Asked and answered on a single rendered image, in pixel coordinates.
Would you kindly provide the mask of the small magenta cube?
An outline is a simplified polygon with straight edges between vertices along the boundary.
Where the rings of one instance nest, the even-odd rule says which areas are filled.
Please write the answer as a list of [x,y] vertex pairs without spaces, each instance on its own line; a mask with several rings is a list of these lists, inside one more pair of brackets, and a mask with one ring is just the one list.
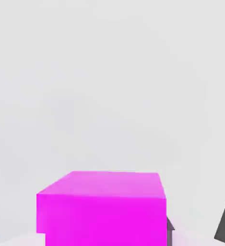
[[36,195],[45,246],[167,246],[166,196],[153,172],[71,172]]

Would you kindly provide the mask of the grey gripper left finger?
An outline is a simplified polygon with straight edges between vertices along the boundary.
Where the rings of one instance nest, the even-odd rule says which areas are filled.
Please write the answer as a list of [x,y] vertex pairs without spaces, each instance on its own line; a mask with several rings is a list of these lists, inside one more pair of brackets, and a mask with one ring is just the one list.
[[2,242],[0,246],[45,246],[45,235],[27,233]]

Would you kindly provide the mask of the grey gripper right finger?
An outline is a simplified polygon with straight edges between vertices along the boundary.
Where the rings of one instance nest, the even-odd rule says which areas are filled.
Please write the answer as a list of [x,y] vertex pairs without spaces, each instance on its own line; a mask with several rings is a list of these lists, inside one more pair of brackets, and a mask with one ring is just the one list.
[[167,246],[218,246],[218,244],[213,239],[206,239],[176,229],[170,219],[167,218]]

